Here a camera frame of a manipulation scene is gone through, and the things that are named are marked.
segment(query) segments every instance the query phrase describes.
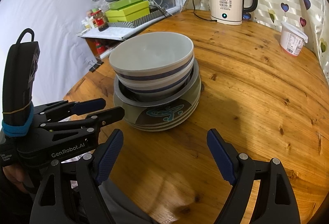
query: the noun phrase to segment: white container lid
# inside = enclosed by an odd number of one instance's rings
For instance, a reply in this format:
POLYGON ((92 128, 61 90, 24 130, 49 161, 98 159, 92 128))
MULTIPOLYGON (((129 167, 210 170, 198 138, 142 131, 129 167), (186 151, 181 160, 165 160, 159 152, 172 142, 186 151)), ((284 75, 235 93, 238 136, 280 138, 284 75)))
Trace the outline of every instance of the white container lid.
POLYGON ((293 33, 296 36, 298 36, 301 39, 303 39, 305 41, 305 43, 307 43, 307 40, 308 40, 307 35, 304 34, 302 31, 300 31, 296 26, 293 26, 292 24, 290 24, 288 22, 285 22, 285 21, 281 21, 281 25, 282 25, 282 27, 284 27, 287 30, 289 30, 291 33, 293 33))

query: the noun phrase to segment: bowl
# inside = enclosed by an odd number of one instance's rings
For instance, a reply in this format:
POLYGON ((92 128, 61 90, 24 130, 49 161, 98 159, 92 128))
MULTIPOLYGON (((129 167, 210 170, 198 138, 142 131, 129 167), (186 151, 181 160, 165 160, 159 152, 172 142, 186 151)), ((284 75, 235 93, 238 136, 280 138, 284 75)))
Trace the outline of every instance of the bowl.
POLYGON ((122 42, 111 52, 109 60, 120 77, 148 81, 178 73, 192 57, 193 42, 187 36, 154 32, 122 42))
POLYGON ((201 80, 197 80, 180 98, 167 104, 153 107, 138 107, 123 102, 114 94, 114 105, 125 110, 124 120, 137 129, 157 131, 169 129, 185 121, 195 110, 201 91, 201 80))
POLYGON ((150 81, 134 81, 122 78, 118 76, 120 82, 132 92, 135 93, 157 93, 163 90, 172 90, 172 92, 179 88, 188 78, 193 68, 194 57, 190 60, 190 63, 178 73, 167 76, 161 79, 155 79, 150 81))
POLYGON ((150 101, 150 102, 143 102, 139 100, 139 97, 136 95, 136 93, 128 90, 118 79, 116 76, 114 79, 114 92, 118 96, 120 100, 122 100, 124 103, 127 103, 132 106, 137 107, 155 107, 163 104, 167 104, 169 102, 172 102, 178 98, 180 98, 182 95, 184 95, 195 83, 199 75, 199 65, 196 59, 194 59, 193 63, 193 69, 190 74, 190 80, 186 83, 185 86, 182 86, 175 94, 165 97, 163 99, 157 100, 157 101, 150 101))

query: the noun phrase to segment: human hand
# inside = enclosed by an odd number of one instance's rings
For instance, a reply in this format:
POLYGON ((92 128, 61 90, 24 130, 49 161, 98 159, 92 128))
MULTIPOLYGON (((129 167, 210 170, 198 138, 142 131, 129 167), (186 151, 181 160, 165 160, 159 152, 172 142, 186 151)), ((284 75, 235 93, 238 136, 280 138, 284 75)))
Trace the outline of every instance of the human hand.
POLYGON ((14 184, 20 191, 28 193, 23 186, 25 171, 19 164, 13 164, 2 168, 6 178, 14 184))

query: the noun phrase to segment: shelf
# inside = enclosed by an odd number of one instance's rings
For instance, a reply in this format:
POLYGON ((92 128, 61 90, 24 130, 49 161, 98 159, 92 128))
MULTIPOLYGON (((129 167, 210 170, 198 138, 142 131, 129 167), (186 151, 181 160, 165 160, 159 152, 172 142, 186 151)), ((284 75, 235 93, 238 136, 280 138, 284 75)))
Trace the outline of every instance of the shelf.
MULTIPOLYGON (((170 14, 175 14, 179 12, 179 7, 175 6, 173 8, 170 8, 167 10, 170 14)), ((133 34, 147 28, 148 26, 158 22, 159 20, 164 19, 165 16, 161 16, 159 18, 153 19, 151 21, 148 21, 141 26, 138 26, 136 28, 119 28, 119 27, 109 27, 104 31, 99 31, 98 28, 93 28, 90 31, 84 33, 83 35, 80 35, 82 38, 101 38, 101 39, 112 39, 112 40, 118 40, 118 41, 125 41, 129 37, 131 37, 133 34)))

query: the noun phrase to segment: blue gripper pad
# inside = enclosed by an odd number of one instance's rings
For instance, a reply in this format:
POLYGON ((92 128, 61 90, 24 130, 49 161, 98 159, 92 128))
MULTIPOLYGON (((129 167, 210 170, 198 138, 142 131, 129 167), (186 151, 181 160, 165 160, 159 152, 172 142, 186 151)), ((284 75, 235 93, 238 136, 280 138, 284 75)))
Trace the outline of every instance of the blue gripper pad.
POLYGON ((233 162, 213 130, 209 130, 207 133, 207 144, 223 179, 234 185, 236 177, 233 162))
POLYGON ((111 140, 111 142, 108 148, 106 149, 104 155, 101 157, 100 161, 98 162, 98 173, 95 177, 95 181, 97 182, 98 185, 102 184, 102 182, 107 180, 110 176, 114 163, 116 162, 116 159, 123 146, 122 131, 119 129, 114 130, 112 135, 108 138, 108 140, 111 140))
POLYGON ((76 103, 72 108, 72 114, 83 115, 94 111, 104 109, 106 101, 103 98, 97 98, 93 100, 83 101, 76 103))

